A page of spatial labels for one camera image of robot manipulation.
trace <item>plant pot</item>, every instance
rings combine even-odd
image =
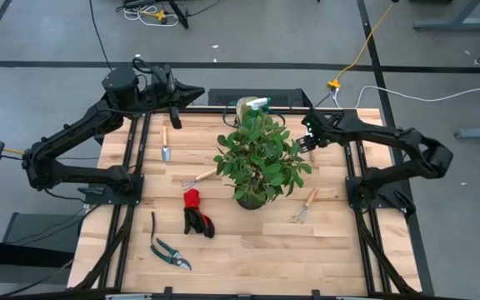
[[[248,210],[259,209],[264,206],[265,203],[260,203],[257,199],[251,199],[248,195],[243,195],[237,199],[238,204]]]

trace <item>gardening glove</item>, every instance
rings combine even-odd
[[[191,188],[184,193],[184,234],[190,232],[190,227],[196,233],[203,233],[207,238],[214,237],[213,221],[199,211],[199,191]]]

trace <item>desk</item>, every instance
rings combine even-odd
[[[364,122],[382,124],[377,109],[360,109],[358,115]],[[300,138],[305,133],[300,123],[303,116],[285,117],[290,137]],[[140,139],[142,123],[139,120],[135,141]],[[122,163],[129,124],[125,122],[105,136],[100,168]],[[168,126],[171,148],[168,164],[161,159],[163,125]],[[344,187],[348,170],[342,147],[334,144],[317,149],[310,162],[312,174],[302,175],[304,187],[256,211],[247,211],[232,200],[233,188],[224,185],[231,183],[226,178],[214,175],[198,183],[200,208],[216,226],[216,236],[208,239],[193,230],[183,234],[180,181],[214,168],[216,137],[234,129],[224,125],[221,114],[216,113],[182,114],[182,125],[182,130],[173,130],[168,115],[151,117],[142,167],[145,183],[132,223],[123,292],[162,293],[169,286],[175,293],[309,295],[318,289],[322,295],[366,295],[355,217]],[[365,142],[364,147],[369,166],[391,165],[387,147],[370,142]],[[133,147],[133,162],[129,165],[134,164],[137,150]],[[355,165],[360,174],[358,163]],[[321,189],[305,223],[287,223],[315,187]],[[84,221],[69,287],[79,283],[103,253],[112,210],[112,206],[102,206]],[[191,272],[168,265],[152,254],[149,246],[153,211],[157,218],[156,236],[180,251],[192,264]],[[378,209],[377,215],[385,253],[407,282],[421,290],[404,216],[390,208]],[[116,253],[113,257],[108,286],[113,285],[118,261]],[[370,257],[380,291],[377,263],[372,254]]]

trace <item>red glove cuff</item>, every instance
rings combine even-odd
[[[199,191],[195,188],[191,188],[188,192],[184,193],[184,207],[185,208],[199,208]]]

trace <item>yellow cable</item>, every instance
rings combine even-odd
[[[19,151],[19,150],[14,150],[9,148],[4,148],[3,151],[8,153],[22,154],[22,155],[25,154],[24,151]]]
[[[330,87],[334,87],[334,88],[340,88],[340,84],[338,83],[338,79],[340,78],[340,76],[342,76],[342,74],[344,72],[346,72],[347,70],[349,70],[350,68],[353,68],[357,62],[358,62],[358,59],[363,55],[364,53],[364,50],[366,49],[366,46],[368,45],[368,42],[370,41],[370,39],[372,38],[373,36],[373,33],[375,33],[375,30],[377,30],[377,27],[383,22],[384,18],[388,15],[388,13],[390,13],[390,10],[392,9],[392,4],[390,4],[390,6],[388,7],[387,11],[382,15],[381,19],[379,20],[379,22],[377,22],[377,24],[373,27],[372,31],[370,32],[370,34],[367,36],[366,38],[366,42],[364,42],[364,45],[362,46],[362,49],[360,50],[360,52],[358,53],[357,55],[357,58],[355,58],[355,61],[350,64],[349,66],[347,66],[346,68],[344,68],[342,71],[340,71],[340,73],[334,78],[334,80],[332,80],[331,82],[328,83],[328,85]]]

